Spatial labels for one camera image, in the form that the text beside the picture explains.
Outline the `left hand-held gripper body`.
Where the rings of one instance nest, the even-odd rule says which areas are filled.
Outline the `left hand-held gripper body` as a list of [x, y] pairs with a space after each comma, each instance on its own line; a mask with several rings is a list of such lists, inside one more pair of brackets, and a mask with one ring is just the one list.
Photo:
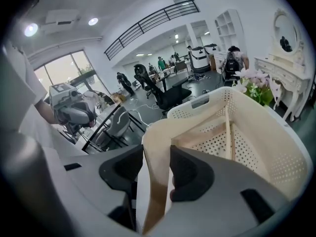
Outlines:
[[49, 87], [49, 100], [56, 120], [69, 130], [95, 125], [97, 114], [93, 92], [80, 93], [76, 87], [60, 83]]

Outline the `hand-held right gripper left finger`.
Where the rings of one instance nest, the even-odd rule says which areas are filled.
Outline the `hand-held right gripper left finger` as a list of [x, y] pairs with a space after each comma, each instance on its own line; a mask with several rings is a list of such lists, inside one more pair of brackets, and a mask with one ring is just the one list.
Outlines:
[[143, 165], [141, 145], [61, 160], [70, 178], [103, 215], [136, 231], [137, 176]]

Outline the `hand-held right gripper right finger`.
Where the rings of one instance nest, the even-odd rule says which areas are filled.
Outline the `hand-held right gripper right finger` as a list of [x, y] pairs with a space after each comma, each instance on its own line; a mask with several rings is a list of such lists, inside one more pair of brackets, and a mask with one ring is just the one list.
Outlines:
[[171, 237], [234, 237], [288, 204], [286, 196], [233, 160], [171, 147], [175, 190], [168, 212]]

